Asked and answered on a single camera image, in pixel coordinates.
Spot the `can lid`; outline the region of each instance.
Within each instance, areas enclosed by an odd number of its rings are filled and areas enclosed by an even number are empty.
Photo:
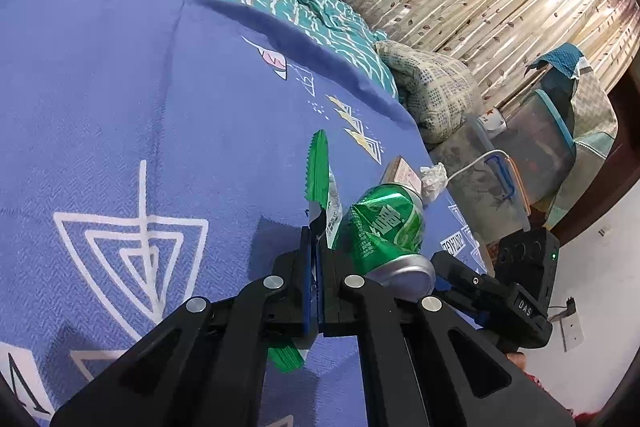
[[[378,266],[368,272],[366,277],[389,288],[394,297],[417,302],[433,291],[436,270],[429,259],[415,253]]]

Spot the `plastic storage box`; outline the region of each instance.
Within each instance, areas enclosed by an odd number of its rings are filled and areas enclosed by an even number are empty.
[[[553,102],[535,90],[492,140],[516,163],[531,203],[554,194],[575,162],[574,139]]]
[[[429,156],[443,163],[450,176],[493,149],[478,119],[470,118]],[[529,209],[514,185],[504,157],[491,155],[454,177],[447,188],[471,230],[489,244],[529,230]]]

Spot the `wall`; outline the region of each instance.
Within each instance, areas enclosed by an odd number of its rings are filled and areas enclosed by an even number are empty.
[[[584,342],[565,353],[559,325],[543,349],[527,351],[527,372],[575,412],[600,410],[640,347],[640,183],[561,248],[552,305],[573,296]],[[602,237],[598,230],[607,230]]]

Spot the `white cable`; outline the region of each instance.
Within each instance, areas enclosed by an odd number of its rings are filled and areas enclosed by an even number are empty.
[[[456,171],[456,172],[454,172],[452,175],[450,175],[450,176],[447,178],[447,185],[449,185],[449,182],[450,182],[453,178],[455,178],[458,174],[460,174],[460,173],[462,173],[462,172],[466,171],[467,169],[470,169],[470,168],[471,168],[471,167],[473,167],[476,163],[478,163],[480,160],[482,160],[482,159],[486,158],[487,156],[491,156],[492,154],[495,154],[495,153],[504,154],[504,157],[505,157],[505,158],[507,158],[507,159],[509,159],[509,157],[510,157],[510,156],[509,156],[505,151],[503,151],[503,150],[501,150],[501,149],[493,149],[492,151],[486,152],[486,153],[482,154],[481,156],[478,156],[478,158],[476,158],[476,159],[475,159],[475,160],[473,160],[471,163],[469,163],[469,165],[467,165],[467,166],[463,167],[463,168],[462,168],[462,169],[460,169],[459,171]]]

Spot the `green snack wrapper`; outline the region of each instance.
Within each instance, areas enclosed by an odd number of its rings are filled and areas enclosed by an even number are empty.
[[[342,219],[342,206],[335,178],[329,166],[329,145],[324,130],[316,132],[306,157],[306,200],[309,202],[309,223],[326,211],[326,238],[329,248]],[[269,358],[284,373],[294,371],[305,364],[308,348],[317,331],[310,331],[304,339],[290,341],[285,346],[269,348]]]

